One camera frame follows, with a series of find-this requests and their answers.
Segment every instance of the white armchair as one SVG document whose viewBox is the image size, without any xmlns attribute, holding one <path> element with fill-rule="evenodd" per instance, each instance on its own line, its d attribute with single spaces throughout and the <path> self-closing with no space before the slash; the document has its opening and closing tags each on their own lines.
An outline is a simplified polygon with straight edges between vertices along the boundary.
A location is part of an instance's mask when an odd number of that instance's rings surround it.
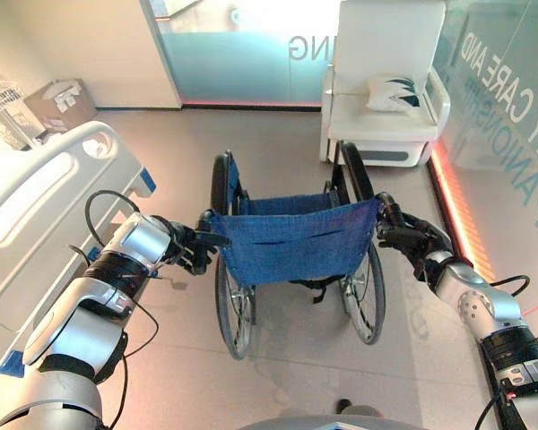
<svg viewBox="0 0 538 430">
<path fill-rule="evenodd" d="M 432 67 L 444 16 L 444 0 L 341 1 L 334 63 L 323 80 L 321 161 L 333 160 L 337 141 L 354 142 L 367 165 L 428 161 L 450 112 Z M 367 79 L 381 74 L 412 78 L 420 106 L 406 112 L 367 108 Z"/>
</svg>

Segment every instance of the cushion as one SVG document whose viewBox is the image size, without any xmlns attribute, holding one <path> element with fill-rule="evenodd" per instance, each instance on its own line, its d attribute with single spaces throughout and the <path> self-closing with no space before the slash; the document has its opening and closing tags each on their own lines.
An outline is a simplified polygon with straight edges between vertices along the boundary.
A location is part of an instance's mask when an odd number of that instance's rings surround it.
<svg viewBox="0 0 538 430">
<path fill-rule="evenodd" d="M 406 112 L 379 112 L 366 106 L 362 95 L 333 97 L 328 137 L 354 141 L 430 142 L 437 126 L 422 98 Z"/>
<path fill-rule="evenodd" d="M 418 108 L 419 95 L 411 78 L 378 75 L 367 79 L 367 108 L 380 112 L 406 112 Z"/>
</svg>

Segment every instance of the wheelchair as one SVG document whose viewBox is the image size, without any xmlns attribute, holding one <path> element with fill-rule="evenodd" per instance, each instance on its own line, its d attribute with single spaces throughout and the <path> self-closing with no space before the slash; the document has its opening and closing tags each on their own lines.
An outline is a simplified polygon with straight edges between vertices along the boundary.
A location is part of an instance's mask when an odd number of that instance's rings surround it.
<svg viewBox="0 0 538 430">
<path fill-rule="evenodd" d="M 351 203 L 340 152 L 356 196 Z M 227 237 L 215 273 L 215 304 L 231 356 L 247 355 L 256 324 L 256 289 L 289 281 L 319 289 L 336 284 L 359 338 L 377 342 L 385 318 L 385 283 L 372 237 L 380 202 L 355 145 L 337 144 L 322 193 L 253 200 L 229 150 L 213 166 L 212 232 Z"/>
</svg>

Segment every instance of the red light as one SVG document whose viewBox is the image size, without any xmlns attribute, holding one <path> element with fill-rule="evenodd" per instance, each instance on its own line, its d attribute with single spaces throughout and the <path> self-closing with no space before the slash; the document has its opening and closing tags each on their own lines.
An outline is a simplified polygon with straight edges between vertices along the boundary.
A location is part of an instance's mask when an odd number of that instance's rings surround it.
<svg viewBox="0 0 538 430">
<path fill-rule="evenodd" d="M 432 164 L 437 172 L 437 180 L 444 195 L 463 256 L 474 264 L 474 269 L 483 278 L 492 282 L 495 280 L 495 276 L 489 256 L 482 244 L 455 171 L 448 163 L 447 151 L 442 142 L 437 144 L 432 153 Z"/>
</svg>

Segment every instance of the white wall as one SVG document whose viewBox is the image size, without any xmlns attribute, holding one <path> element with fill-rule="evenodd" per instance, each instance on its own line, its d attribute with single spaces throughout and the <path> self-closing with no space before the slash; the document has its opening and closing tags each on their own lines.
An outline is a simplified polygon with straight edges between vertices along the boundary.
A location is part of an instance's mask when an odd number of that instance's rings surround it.
<svg viewBox="0 0 538 430">
<path fill-rule="evenodd" d="M 26 94 L 38 90 L 53 79 L 53 74 L 28 41 L 7 4 L 0 0 L 0 80 L 16 82 Z M 43 130 L 39 121 L 22 101 L 8 110 L 22 113 L 36 129 Z"/>
<path fill-rule="evenodd" d="M 98 107 L 180 108 L 139 0 L 7 0 L 58 79 Z"/>
</svg>

